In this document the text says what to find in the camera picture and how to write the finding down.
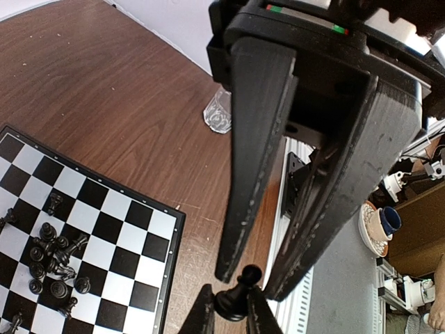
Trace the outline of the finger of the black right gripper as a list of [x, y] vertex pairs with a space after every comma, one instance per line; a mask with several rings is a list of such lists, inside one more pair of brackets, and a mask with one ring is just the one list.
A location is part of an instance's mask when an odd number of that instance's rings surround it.
[[232, 171], [215, 276], [231, 280], [268, 185], [298, 85], [294, 49], [252, 37], [232, 47]]
[[421, 100], [417, 80], [397, 86], [372, 76], [360, 91], [336, 140], [324, 147], [330, 179], [316, 239], [325, 243], [320, 256], [418, 134]]

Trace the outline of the black and grey chessboard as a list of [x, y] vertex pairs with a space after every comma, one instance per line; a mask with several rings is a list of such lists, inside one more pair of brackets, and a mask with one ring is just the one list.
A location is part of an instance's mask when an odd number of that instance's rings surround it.
[[[63, 197], [53, 216], [49, 195]], [[162, 333], [185, 214], [67, 159], [10, 127], [1, 130], [1, 217], [19, 216], [1, 232], [1, 331], [23, 313], [16, 333]], [[68, 266], [68, 295], [56, 299], [47, 273], [41, 294], [29, 282], [29, 253], [43, 223], [69, 245], [88, 243]], [[58, 308], [78, 299], [67, 320]]]

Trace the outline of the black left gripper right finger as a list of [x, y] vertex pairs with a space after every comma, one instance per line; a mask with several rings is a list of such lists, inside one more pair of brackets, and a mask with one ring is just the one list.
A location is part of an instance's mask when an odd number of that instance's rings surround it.
[[247, 334], [283, 334], [259, 287], [250, 290], [247, 306]]

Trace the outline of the black chess pawn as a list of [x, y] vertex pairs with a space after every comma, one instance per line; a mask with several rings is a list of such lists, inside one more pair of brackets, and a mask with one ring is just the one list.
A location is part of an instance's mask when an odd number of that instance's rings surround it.
[[262, 271], [257, 265], [249, 264], [244, 267], [233, 288], [216, 294], [215, 311], [228, 321], [244, 319], [248, 314], [248, 294], [261, 277]]

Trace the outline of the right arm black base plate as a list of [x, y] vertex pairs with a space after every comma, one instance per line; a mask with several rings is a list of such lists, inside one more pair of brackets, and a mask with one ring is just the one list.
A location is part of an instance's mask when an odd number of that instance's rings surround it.
[[306, 164], [294, 152], [287, 154], [281, 215], [291, 218], [296, 211], [298, 194], [310, 172], [312, 163]]

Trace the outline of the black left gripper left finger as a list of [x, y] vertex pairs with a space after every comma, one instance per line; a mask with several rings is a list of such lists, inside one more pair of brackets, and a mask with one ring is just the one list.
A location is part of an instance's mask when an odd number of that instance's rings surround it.
[[214, 334], [214, 298], [211, 285], [203, 285], [178, 334]]

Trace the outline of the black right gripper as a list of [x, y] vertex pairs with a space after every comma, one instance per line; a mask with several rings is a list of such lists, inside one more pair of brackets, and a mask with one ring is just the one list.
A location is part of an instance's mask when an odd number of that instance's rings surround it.
[[241, 78], [234, 71], [235, 43], [253, 38], [285, 47], [295, 56], [298, 80], [288, 122], [309, 130], [309, 140], [331, 134], [359, 94], [363, 72], [399, 82], [411, 75], [426, 90], [423, 115], [444, 117], [444, 66], [372, 27], [385, 10], [390, 23], [405, 20], [418, 36], [444, 32], [443, 1], [331, 1], [327, 8], [302, 1], [214, 1], [209, 6], [212, 39], [207, 46], [211, 72], [227, 90]]

